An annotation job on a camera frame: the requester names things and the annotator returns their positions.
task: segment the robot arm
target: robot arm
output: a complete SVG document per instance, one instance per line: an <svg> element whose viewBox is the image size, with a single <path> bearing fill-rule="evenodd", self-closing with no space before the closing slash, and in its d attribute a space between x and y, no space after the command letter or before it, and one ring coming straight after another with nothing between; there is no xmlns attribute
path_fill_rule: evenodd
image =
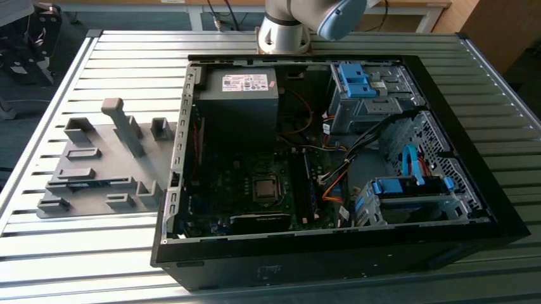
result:
<svg viewBox="0 0 541 304"><path fill-rule="evenodd" d="M310 48L308 29L335 41L355 28L366 0L267 0L258 45L268 54L302 54Z"/></svg>

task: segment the aluminum extrusion table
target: aluminum extrusion table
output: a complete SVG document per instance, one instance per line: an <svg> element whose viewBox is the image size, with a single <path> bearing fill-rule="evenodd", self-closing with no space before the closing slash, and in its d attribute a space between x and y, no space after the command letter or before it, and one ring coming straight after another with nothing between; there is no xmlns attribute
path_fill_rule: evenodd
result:
<svg viewBox="0 0 541 304"><path fill-rule="evenodd" d="M155 213L36 217L65 146L69 117L109 124L101 99L121 97L139 123L176 121L188 54L248 54L252 33L105 31L87 37L0 195L0 299L9 303L212 301L432 303L541 298L541 124L469 40L455 35L364 33L314 37L318 54L414 54L533 235L426 274L189 294L149 266Z"/></svg>

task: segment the wire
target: wire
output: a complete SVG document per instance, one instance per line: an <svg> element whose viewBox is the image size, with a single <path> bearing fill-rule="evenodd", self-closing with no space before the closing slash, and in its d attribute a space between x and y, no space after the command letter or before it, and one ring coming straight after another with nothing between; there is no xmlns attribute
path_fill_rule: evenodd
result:
<svg viewBox="0 0 541 304"><path fill-rule="evenodd" d="M243 26L243 23L244 23L244 20L245 20L247 14L248 14L248 13L245 13L245 14L244 14L243 19L241 19L241 20L240 20L240 22L237 23L237 26L239 26L239 27L241 27L241 26Z"/></svg>
<svg viewBox="0 0 541 304"><path fill-rule="evenodd" d="M348 164L352 162L352 160L356 157L356 152L359 152L359 150L362 150L363 147L366 147L370 143L372 143L378 139L379 134L387 125L390 125L392 122L395 122L399 119L414 117L419 113L420 110L422 110L422 108L416 108L414 110L403 111L400 114L390 115L380 122L378 122L375 125L372 125L364 131L364 133L362 133L359 135L354 144L347 149L342 164L338 166L336 169L334 169L331 172L328 172L327 174L323 175L323 177L320 178L320 181L326 182L335 174L338 174L338 172L346 166L348 166Z"/></svg>
<svg viewBox="0 0 541 304"><path fill-rule="evenodd" d="M17 99L17 100L5 100L6 103L21 103L25 101L37 101L40 103L50 103L50 100L45 99Z"/></svg>
<svg viewBox="0 0 541 304"><path fill-rule="evenodd" d="M316 149L316 150L320 150L320 151L336 151L336 149L322 148L322 147L318 147L318 146L312 146L311 144L295 144L288 139L286 139L286 137L283 137L282 135L278 135L278 138L280 140L283 140L287 144L292 145L292 147L311 148L311 149Z"/></svg>
<svg viewBox="0 0 541 304"><path fill-rule="evenodd" d="M235 29L236 29L236 31L239 32L239 31L240 31L240 27L237 26L236 17L235 17L235 14L233 14L233 10L231 9L231 5L229 5L229 3L228 3L228 0L223 0L223 2L225 2L227 8L228 8L228 12L231 13L231 17L232 17L232 19L233 19Z"/></svg>
<svg viewBox="0 0 541 304"><path fill-rule="evenodd" d="M211 4L211 0L205 0L205 2L208 3L208 7L209 7L209 9L211 9L211 15L212 15L212 17L216 17L216 12L213 11L213 7L212 7L212 4Z"/></svg>
<svg viewBox="0 0 541 304"><path fill-rule="evenodd" d="M327 146L327 140L328 140L328 135L324 134L324 136L323 136L323 144L322 144L323 148L327 148L327 149L336 149L336 147ZM346 148L344 146L339 146L339 147L338 147L338 150L340 150L340 151L347 151L347 148Z"/></svg>
<svg viewBox="0 0 541 304"><path fill-rule="evenodd" d="M348 170L348 168L347 168L344 171L342 171L342 173L339 174L339 176L338 176L338 178L335 179L335 181L330 184L327 190L326 190L324 193L323 193L323 201L332 200L332 201L338 201L338 202L340 202L340 203L344 202L342 199L336 199L336 198L327 197L327 195L328 195L328 193L330 193L330 190L332 190L334 186L336 185L336 183L339 182L339 180L342 179L342 177L344 176L344 174L347 173L347 170Z"/></svg>
<svg viewBox="0 0 541 304"><path fill-rule="evenodd" d="M431 176L431 172L430 172L430 170L428 170L428 167L426 166L426 162L424 162L424 160L422 159L422 157L420 157L420 156L416 157L416 160L418 160L419 163L420 163L422 171L424 172L424 175L426 175L426 176Z"/></svg>
<svg viewBox="0 0 541 304"><path fill-rule="evenodd" d="M383 19L380 19L380 23L379 23L379 25L376 26L376 27L372 27L371 29L368 29L368 30L366 30L364 32L371 32L372 30L378 30L378 32L379 32L379 30L380 30L380 27L383 26L383 24L384 24L384 22L386 22L386 20L387 20L387 15L388 15L388 1L387 0L384 0L386 1L386 12L384 12L384 14L383 14Z"/></svg>
<svg viewBox="0 0 541 304"><path fill-rule="evenodd" d="M288 132L279 133L279 135L291 135L291 134L296 134L296 133L302 132L312 124L312 120L314 120L312 108L310 108L310 105L308 105L307 101L304 100L304 98L295 91L292 91L290 89L286 89L286 92L290 92L292 95L295 95L296 98L303 102L303 104L304 104L304 106L307 108L307 111L310 112L310 118L308 118L308 121L307 121L304 127L302 127L300 129L298 129L295 131L288 131Z"/></svg>

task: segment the blue latch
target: blue latch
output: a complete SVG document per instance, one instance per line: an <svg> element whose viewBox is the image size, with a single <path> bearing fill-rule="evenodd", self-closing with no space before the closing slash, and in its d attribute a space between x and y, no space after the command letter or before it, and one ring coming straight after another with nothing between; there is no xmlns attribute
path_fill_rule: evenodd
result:
<svg viewBox="0 0 541 304"><path fill-rule="evenodd" d="M339 74L346 86L347 97L376 97L376 91L371 89L368 84L368 75L358 63L342 62L339 64Z"/></svg>
<svg viewBox="0 0 541 304"><path fill-rule="evenodd" d="M449 176L443 177L443 183L445 183L445 186L447 187L449 192L453 192L454 191L454 182Z"/></svg>
<svg viewBox="0 0 541 304"><path fill-rule="evenodd" d="M364 203L364 198L360 198L355 204L355 212L358 212L363 203Z"/></svg>
<svg viewBox="0 0 541 304"><path fill-rule="evenodd" d="M375 181L371 183L371 187L374 188L374 193L375 194L380 194L382 190L380 190L380 186L379 186L379 182Z"/></svg>

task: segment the sticker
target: sticker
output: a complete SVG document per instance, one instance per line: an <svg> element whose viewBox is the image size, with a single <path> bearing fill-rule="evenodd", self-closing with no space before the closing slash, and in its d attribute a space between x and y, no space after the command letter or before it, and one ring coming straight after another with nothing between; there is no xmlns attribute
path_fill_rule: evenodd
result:
<svg viewBox="0 0 541 304"><path fill-rule="evenodd" d="M348 220L348 211L346 210L346 208L343 206L339 207L338 213L340 214L340 216Z"/></svg>
<svg viewBox="0 0 541 304"><path fill-rule="evenodd" d="M267 281L275 279L282 272L282 265L260 266L256 269L258 280Z"/></svg>
<svg viewBox="0 0 541 304"><path fill-rule="evenodd" d="M383 81L370 82L370 86L375 88L386 88L386 83Z"/></svg>
<svg viewBox="0 0 541 304"><path fill-rule="evenodd" d="M268 91L267 75L225 75L221 78L221 91Z"/></svg>
<svg viewBox="0 0 541 304"><path fill-rule="evenodd" d="M330 135L330 124L328 123L323 124L323 133Z"/></svg>

